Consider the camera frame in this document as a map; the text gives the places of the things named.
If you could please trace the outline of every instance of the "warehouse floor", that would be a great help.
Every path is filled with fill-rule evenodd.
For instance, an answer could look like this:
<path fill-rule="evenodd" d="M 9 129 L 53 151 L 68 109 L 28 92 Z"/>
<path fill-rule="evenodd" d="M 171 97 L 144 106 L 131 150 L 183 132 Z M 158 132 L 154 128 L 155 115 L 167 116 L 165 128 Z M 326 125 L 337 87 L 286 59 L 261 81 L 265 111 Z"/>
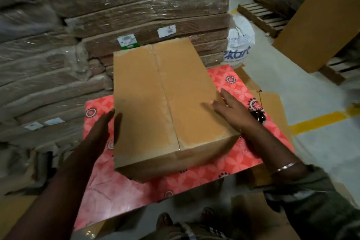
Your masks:
<path fill-rule="evenodd" d="M 230 9 L 252 0 L 231 0 Z M 255 46 L 245 61 L 245 71 L 263 91 L 281 96 L 289 125 L 295 125 L 334 111 L 343 111 L 360 100 L 360 79 L 336 86 L 320 73 L 307 74 L 271 46 L 273 39 L 253 25 Z M 323 167 L 333 179 L 343 183 L 360 205 L 360 117 L 310 130 L 294 137 L 297 154 L 307 163 Z M 188 192 L 148 205 L 136 211 L 119 232 L 103 239 L 136 240 L 154 231 L 157 216 L 168 212 L 173 221 L 192 221 L 201 209 L 210 206 L 230 212 L 230 198 L 245 193 L 236 175 L 209 183 Z M 73 239 L 86 239 L 83 232 Z"/>

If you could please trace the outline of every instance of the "sleeve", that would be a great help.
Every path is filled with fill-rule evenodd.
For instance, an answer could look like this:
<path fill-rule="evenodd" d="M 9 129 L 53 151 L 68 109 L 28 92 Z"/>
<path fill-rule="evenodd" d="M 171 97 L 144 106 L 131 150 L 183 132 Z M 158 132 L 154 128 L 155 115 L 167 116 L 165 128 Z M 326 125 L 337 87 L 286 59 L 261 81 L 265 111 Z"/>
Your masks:
<path fill-rule="evenodd" d="M 305 178 L 265 191 L 268 205 L 283 208 L 301 239 L 360 239 L 360 210 L 340 195 L 326 172 L 309 165 Z"/>

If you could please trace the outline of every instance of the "hand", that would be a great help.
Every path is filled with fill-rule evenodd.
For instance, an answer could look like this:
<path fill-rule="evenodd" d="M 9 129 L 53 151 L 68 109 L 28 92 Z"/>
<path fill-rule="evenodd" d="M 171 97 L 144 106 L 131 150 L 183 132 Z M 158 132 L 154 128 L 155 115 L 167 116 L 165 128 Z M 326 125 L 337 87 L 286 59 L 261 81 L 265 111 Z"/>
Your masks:
<path fill-rule="evenodd" d="M 245 132 L 249 127 L 258 124 L 248 109 L 228 91 L 222 88 L 220 95 L 225 99 L 227 105 L 214 100 L 211 101 L 210 104 L 214 110 L 223 115 L 234 128 Z"/>
<path fill-rule="evenodd" d="M 84 143 L 91 147 L 91 150 L 94 151 L 96 158 L 98 158 L 104 151 L 104 147 L 109 138 L 108 123 L 114 117 L 114 114 L 115 109 L 102 114 L 84 139 Z"/>

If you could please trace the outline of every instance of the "foot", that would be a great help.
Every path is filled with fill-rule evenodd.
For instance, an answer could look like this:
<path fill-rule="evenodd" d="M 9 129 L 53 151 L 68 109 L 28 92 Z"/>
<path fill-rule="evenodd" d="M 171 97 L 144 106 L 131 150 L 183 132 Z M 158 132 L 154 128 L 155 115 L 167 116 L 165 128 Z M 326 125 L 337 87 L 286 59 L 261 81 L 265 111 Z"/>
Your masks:
<path fill-rule="evenodd" d="M 201 212 L 200 223 L 205 226 L 214 228 L 216 225 L 216 217 L 214 210 L 209 207 L 203 208 Z"/>
<path fill-rule="evenodd" d="M 168 213 L 162 213 L 159 215 L 158 220 L 156 222 L 156 230 L 160 230 L 166 226 L 172 226 L 173 221 L 170 218 Z"/>

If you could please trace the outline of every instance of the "silver bangle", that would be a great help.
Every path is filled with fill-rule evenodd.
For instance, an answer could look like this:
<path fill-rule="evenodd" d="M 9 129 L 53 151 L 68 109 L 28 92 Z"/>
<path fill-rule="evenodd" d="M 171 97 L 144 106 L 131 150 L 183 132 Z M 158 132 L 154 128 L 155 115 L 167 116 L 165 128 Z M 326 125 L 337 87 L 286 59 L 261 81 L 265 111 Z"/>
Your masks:
<path fill-rule="evenodd" d="M 282 166 L 281 168 L 277 169 L 276 171 L 272 172 L 271 174 L 275 174 L 275 173 L 278 173 L 278 172 L 281 172 L 283 170 L 286 170 L 296 164 L 298 164 L 299 162 L 292 162 L 292 163 L 289 163 L 288 165 L 285 165 L 285 166 Z"/>

